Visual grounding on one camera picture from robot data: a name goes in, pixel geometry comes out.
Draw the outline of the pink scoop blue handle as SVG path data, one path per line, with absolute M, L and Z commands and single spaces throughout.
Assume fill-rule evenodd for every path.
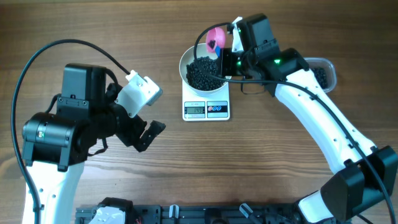
M 209 52 L 209 53 L 215 53 L 217 54 L 217 56 L 219 57 L 221 55 L 221 50 L 224 48 L 225 46 L 225 42 L 226 42 L 226 36 L 225 36 L 225 32 L 222 28 L 219 27 L 215 27 L 211 30 L 209 30 L 206 34 L 206 50 L 207 50 L 207 42 L 209 40 L 216 40 L 216 49 L 215 52 Z

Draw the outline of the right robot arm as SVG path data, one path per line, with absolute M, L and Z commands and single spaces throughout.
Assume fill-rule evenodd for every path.
M 345 222 L 378 204 L 391 205 L 397 153 L 377 147 L 329 99 L 308 62 L 293 48 L 281 50 L 266 15 L 238 17 L 226 24 L 230 49 L 218 55 L 229 75 L 240 71 L 248 83 L 263 85 L 302 123 L 333 173 L 320 190 L 300 199 L 307 223 Z

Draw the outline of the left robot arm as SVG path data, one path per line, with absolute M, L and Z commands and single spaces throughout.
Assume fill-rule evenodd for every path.
M 70 221 L 76 187 L 98 140 L 116 136 L 142 152 L 165 129 L 138 115 L 162 94 L 157 84 L 134 71 L 125 86 L 106 83 L 107 77 L 113 73 L 106 67 L 69 63 L 52 102 L 55 113 L 40 112 L 25 123 L 22 157 L 35 188 L 26 192 L 24 223 Z

